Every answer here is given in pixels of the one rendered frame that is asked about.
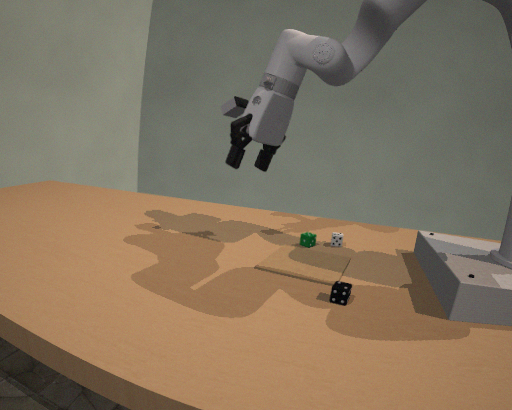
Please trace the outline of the white die with black pips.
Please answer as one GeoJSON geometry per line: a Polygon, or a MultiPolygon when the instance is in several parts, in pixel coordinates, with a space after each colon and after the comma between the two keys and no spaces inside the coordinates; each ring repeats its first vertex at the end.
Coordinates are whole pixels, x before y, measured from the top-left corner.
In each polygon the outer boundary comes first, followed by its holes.
{"type": "Polygon", "coordinates": [[[332,233],[331,246],[342,247],[343,233],[332,233]]]}

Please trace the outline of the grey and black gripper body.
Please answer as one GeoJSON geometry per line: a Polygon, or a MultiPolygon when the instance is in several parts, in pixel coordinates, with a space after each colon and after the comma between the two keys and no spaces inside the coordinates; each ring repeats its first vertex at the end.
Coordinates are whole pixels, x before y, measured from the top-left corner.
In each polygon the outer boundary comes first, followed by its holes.
{"type": "Polygon", "coordinates": [[[243,116],[253,115],[246,132],[255,142],[271,146],[281,145],[292,116],[293,107],[294,99],[259,86],[243,113],[243,116]]]}

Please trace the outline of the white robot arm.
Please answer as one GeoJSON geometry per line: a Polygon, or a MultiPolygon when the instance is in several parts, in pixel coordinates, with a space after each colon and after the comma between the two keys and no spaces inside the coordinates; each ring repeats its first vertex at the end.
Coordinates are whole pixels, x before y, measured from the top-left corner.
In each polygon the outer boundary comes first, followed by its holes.
{"type": "MultiPolygon", "coordinates": [[[[259,86],[295,99],[305,67],[331,86],[356,77],[380,52],[395,30],[427,0],[363,0],[356,24],[342,42],[284,30],[276,43],[259,86]]],[[[482,0],[501,13],[512,48],[512,0],[482,0]]],[[[222,114],[237,118],[248,100],[233,97],[221,106],[222,114]]],[[[512,269],[512,196],[500,248],[490,251],[495,262],[512,269]]]]}

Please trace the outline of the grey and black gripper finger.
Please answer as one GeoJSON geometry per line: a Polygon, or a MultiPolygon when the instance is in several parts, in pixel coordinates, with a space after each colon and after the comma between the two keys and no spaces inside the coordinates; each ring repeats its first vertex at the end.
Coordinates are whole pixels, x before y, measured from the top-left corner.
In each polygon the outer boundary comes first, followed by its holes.
{"type": "Polygon", "coordinates": [[[280,146],[271,146],[271,145],[263,144],[263,150],[260,149],[260,152],[258,154],[258,157],[256,159],[254,166],[256,168],[262,170],[263,172],[266,172],[269,167],[269,164],[271,162],[271,159],[273,157],[272,154],[275,154],[276,147],[278,149],[280,146]]]}
{"type": "Polygon", "coordinates": [[[247,125],[250,124],[253,115],[249,114],[231,122],[231,148],[226,159],[226,164],[238,169],[246,150],[244,148],[253,140],[246,132],[247,125]],[[246,125],[246,126],[245,126],[246,125]],[[241,131],[241,127],[245,126],[241,131]],[[246,137],[242,141],[242,137],[246,137]]]}

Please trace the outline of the green die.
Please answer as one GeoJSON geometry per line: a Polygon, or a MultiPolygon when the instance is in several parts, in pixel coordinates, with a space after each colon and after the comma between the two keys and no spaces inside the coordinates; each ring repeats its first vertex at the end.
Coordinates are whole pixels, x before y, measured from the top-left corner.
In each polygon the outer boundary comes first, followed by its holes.
{"type": "Polygon", "coordinates": [[[305,247],[312,247],[315,246],[316,243],[316,234],[313,233],[302,233],[300,237],[300,245],[305,247]]]}

